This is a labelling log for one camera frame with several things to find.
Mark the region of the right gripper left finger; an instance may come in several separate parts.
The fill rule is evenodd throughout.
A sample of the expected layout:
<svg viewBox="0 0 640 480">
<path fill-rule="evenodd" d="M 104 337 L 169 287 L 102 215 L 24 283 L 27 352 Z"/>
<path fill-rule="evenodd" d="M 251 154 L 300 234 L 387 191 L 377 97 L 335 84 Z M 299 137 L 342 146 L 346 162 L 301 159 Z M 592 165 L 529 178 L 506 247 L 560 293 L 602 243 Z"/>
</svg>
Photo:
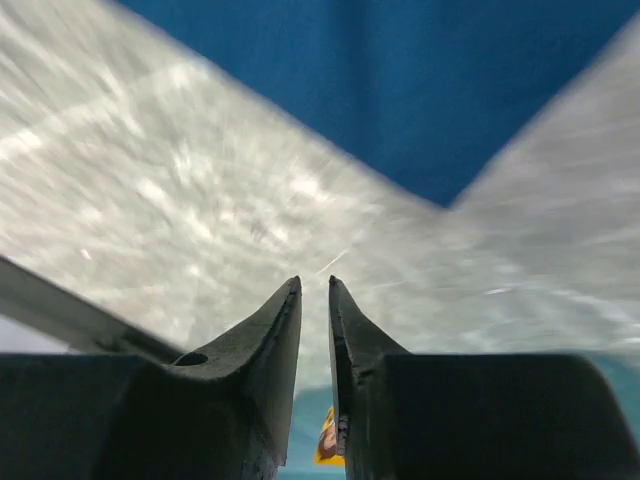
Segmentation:
<svg viewBox="0 0 640 480">
<path fill-rule="evenodd" d="M 272 479 L 286 461 L 302 288 L 170 365 L 5 354 L 5 479 Z"/>
</svg>

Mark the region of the blue t shirt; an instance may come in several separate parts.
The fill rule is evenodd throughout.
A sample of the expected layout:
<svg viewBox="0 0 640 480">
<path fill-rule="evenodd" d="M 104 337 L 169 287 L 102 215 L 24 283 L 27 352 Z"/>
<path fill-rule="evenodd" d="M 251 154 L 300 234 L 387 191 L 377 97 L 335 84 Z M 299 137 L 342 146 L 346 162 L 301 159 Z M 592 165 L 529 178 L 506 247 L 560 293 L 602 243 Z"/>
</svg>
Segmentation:
<svg viewBox="0 0 640 480">
<path fill-rule="evenodd" d="M 130 1 L 409 192 L 446 207 L 638 13 L 635 1 Z"/>
</svg>

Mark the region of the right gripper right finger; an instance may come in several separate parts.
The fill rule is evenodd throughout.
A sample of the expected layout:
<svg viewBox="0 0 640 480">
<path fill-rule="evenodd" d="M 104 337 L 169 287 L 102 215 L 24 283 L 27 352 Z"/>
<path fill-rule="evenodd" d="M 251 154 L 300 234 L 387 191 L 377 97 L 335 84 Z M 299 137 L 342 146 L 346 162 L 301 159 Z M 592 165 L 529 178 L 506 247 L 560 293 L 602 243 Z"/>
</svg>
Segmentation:
<svg viewBox="0 0 640 480">
<path fill-rule="evenodd" d="M 635 479 L 603 370 L 573 352 L 414 354 L 329 281 L 337 448 L 350 479 Z"/>
</svg>

